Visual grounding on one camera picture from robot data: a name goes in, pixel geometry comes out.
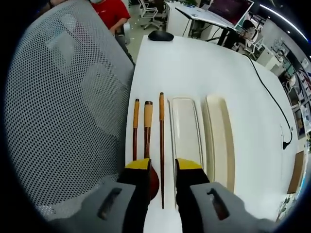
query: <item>monitor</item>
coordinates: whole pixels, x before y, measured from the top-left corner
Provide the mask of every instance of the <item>monitor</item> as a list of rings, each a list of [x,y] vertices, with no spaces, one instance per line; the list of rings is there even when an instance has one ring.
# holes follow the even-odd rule
[[[249,0],[214,0],[209,11],[237,26],[254,2]]]

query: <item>table surface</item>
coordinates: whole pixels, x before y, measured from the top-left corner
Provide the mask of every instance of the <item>table surface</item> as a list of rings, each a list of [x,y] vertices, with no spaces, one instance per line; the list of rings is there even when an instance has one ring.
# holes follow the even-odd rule
[[[211,11],[205,11],[199,7],[187,7],[182,4],[175,4],[174,3],[167,3],[168,5],[171,4],[171,6],[175,6],[176,9],[179,11],[182,11],[191,19],[193,20],[199,20],[206,23],[210,23],[222,28],[231,28],[234,29],[234,26],[232,23],[227,22],[225,19],[222,19],[220,16],[216,15],[215,13]]]
[[[278,78],[262,65],[255,66],[262,81],[283,109],[293,128],[293,141],[282,149],[282,137],[290,138],[286,121],[260,83],[247,57],[200,40],[176,36],[171,42],[150,41],[144,36],[135,68],[129,100],[125,162],[132,161],[133,112],[140,99],[138,159],[143,158],[144,102],[154,102],[150,158],[160,175],[159,93],[165,95],[165,208],[161,192],[149,205],[145,232],[182,232],[174,203],[173,156],[167,99],[191,97],[200,103],[209,94],[225,98],[235,150],[235,190],[246,210],[257,218],[276,217],[287,192],[297,152],[297,132],[290,103]]]

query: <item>person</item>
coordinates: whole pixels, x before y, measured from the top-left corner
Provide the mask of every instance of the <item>person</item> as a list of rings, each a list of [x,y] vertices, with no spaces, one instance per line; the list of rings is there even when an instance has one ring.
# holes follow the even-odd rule
[[[135,64],[124,41],[118,36],[121,26],[131,17],[124,3],[121,0],[91,0],[91,3],[106,27],[115,36],[116,41],[124,50],[128,58],[133,64]]]

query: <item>mesh chair back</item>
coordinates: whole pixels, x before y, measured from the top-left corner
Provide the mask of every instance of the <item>mesh chair back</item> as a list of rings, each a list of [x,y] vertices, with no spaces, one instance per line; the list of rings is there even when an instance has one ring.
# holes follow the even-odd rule
[[[47,220],[69,217],[124,167],[134,67],[91,4],[66,1],[20,40],[5,93],[10,158]]]

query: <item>office floor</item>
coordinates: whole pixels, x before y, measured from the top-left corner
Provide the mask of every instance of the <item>office floor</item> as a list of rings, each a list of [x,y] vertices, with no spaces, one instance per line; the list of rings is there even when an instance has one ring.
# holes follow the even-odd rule
[[[129,12],[131,15],[131,18],[129,19],[129,23],[131,25],[131,42],[127,46],[127,49],[129,50],[130,54],[133,57],[134,62],[136,63],[141,40],[144,35],[148,35],[153,30],[157,30],[156,27],[150,26],[146,30],[144,30],[141,25],[147,24],[149,22],[148,19],[142,19],[139,17],[139,7],[138,5],[130,6]]]

